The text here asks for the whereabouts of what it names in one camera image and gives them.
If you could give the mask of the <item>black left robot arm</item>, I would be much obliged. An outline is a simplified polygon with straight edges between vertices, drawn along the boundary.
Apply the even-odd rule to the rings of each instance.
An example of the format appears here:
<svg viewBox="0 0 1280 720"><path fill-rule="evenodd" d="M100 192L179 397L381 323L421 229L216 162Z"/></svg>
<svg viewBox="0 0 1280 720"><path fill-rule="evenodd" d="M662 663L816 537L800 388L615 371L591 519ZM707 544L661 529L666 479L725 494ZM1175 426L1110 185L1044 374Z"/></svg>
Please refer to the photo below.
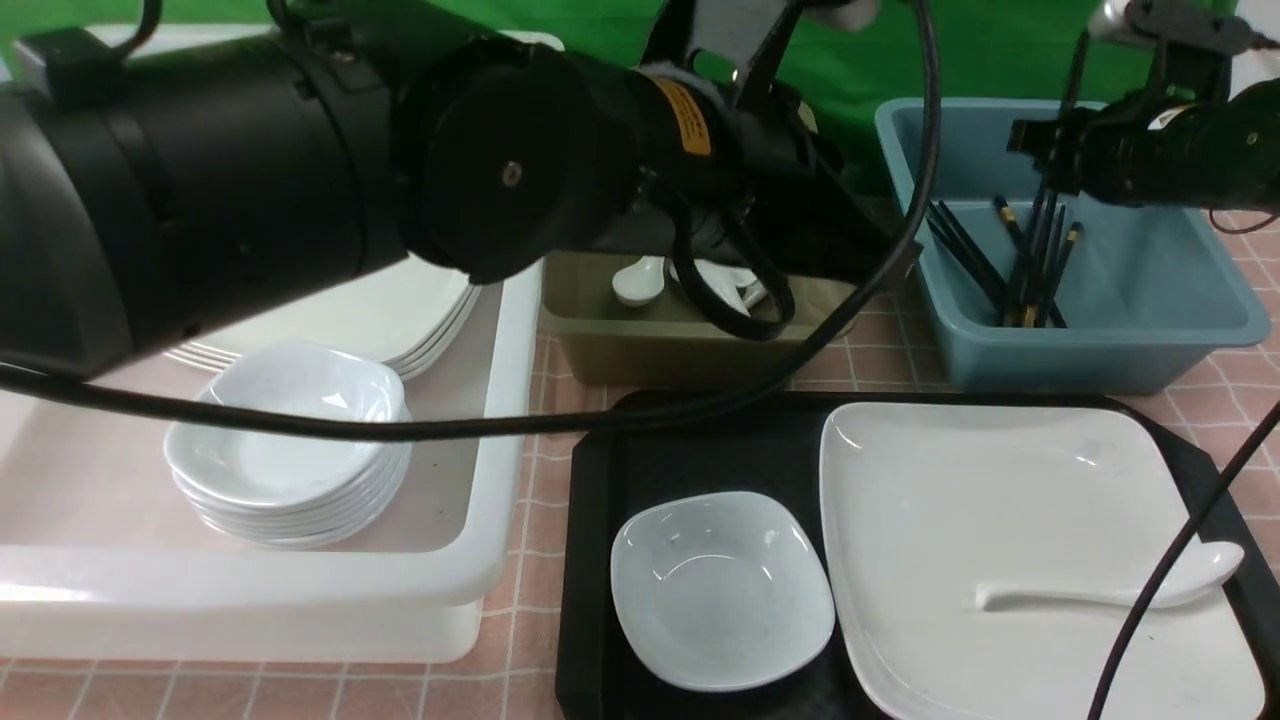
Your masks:
<svg viewBox="0 0 1280 720"><path fill-rule="evenodd" d="M641 61L422 1L274 1L141 53L18 38L3 86L3 361L90 380L408 256L494 284L552 252L861 288L897 240L774 79L800 10L671 1Z"/></svg>

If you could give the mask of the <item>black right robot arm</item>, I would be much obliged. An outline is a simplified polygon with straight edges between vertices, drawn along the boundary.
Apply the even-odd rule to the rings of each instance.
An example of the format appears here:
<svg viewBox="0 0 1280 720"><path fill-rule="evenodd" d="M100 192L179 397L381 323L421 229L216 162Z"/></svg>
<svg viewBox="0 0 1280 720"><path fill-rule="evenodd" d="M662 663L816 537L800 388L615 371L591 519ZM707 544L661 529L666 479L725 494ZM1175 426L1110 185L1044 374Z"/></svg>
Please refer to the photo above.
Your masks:
<svg viewBox="0 0 1280 720"><path fill-rule="evenodd" d="M1114 206L1277 213L1279 85L1222 102L1180 102L1140 91L1101 109L1016 119L1007 150L1027 155L1047 186Z"/></svg>

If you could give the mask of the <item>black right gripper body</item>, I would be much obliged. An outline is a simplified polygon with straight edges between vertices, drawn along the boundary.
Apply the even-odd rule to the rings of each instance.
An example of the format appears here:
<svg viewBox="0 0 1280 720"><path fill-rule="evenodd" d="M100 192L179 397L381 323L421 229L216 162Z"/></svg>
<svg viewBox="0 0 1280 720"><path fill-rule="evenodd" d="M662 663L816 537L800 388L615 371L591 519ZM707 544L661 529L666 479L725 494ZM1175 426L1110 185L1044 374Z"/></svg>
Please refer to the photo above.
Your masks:
<svg viewBox="0 0 1280 720"><path fill-rule="evenodd" d="M1073 108L1050 119L1018 118L1007 137L1007 150L1029 156L1050 190L1110 196L1107 119L1102 108Z"/></svg>

